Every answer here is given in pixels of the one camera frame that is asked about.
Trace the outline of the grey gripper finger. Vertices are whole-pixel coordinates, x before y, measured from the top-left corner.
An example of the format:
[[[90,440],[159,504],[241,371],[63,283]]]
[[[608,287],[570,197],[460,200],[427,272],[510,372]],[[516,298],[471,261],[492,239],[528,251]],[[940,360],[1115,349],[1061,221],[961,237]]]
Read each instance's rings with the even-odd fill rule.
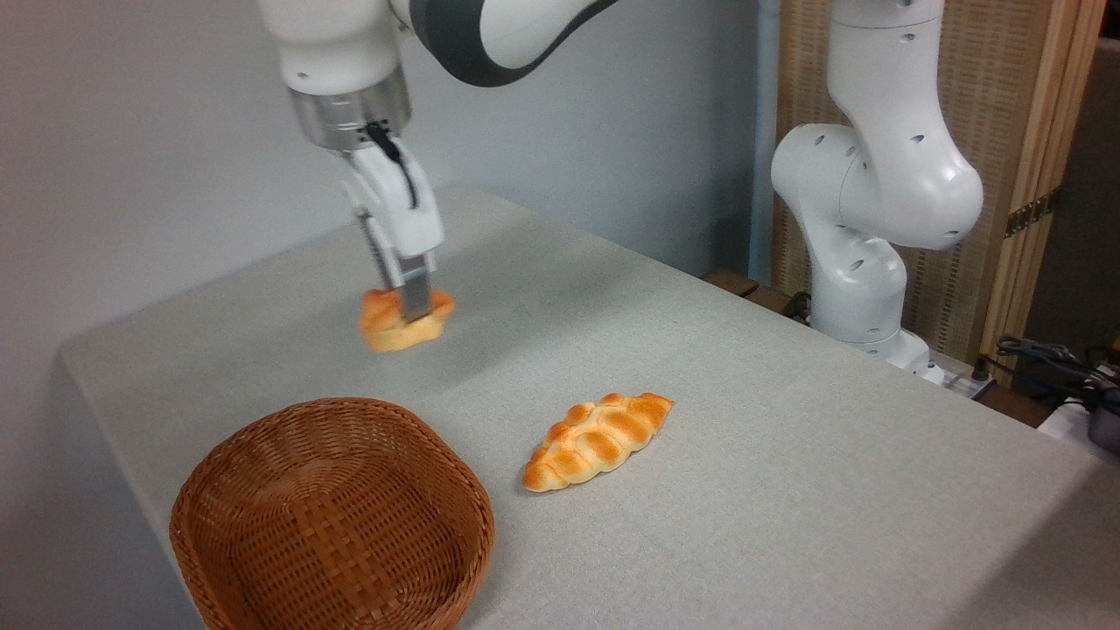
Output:
[[[396,296],[401,302],[402,317],[405,322],[416,322],[431,315],[431,272],[435,256],[431,252],[416,256],[396,256],[401,284],[396,287]]]
[[[374,259],[385,291],[396,291],[403,286],[396,254],[389,238],[384,234],[371,213],[360,213],[360,231],[364,237]]]

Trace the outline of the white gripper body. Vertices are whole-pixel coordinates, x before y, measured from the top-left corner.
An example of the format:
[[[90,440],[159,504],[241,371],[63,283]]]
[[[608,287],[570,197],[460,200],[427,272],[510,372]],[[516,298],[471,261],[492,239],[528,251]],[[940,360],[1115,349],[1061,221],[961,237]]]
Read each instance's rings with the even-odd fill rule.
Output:
[[[405,143],[391,143],[399,151],[396,161],[376,143],[340,155],[343,185],[353,209],[372,214],[398,256],[431,252],[445,240],[435,192]]]

